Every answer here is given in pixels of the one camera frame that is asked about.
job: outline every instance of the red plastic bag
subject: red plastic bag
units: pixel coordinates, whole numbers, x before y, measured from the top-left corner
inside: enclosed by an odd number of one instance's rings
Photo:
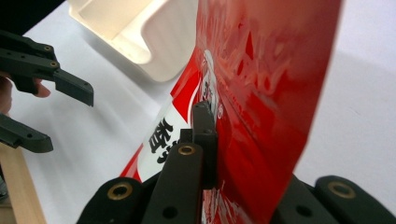
[[[145,181],[209,100],[219,135],[208,223],[267,223],[309,134],[340,1],[203,0],[196,46],[172,100],[122,176]]]

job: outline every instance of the white plastic tray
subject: white plastic tray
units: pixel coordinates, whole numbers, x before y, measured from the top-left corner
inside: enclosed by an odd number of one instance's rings
[[[195,0],[67,0],[69,14],[152,79],[166,81],[195,46]]]

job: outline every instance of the red packaging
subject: red packaging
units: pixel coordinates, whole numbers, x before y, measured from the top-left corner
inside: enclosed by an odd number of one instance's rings
[[[121,176],[145,181],[209,100],[219,135],[208,223],[267,223],[309,134],[340,1],[203,0],[196,46],[153,127]]]

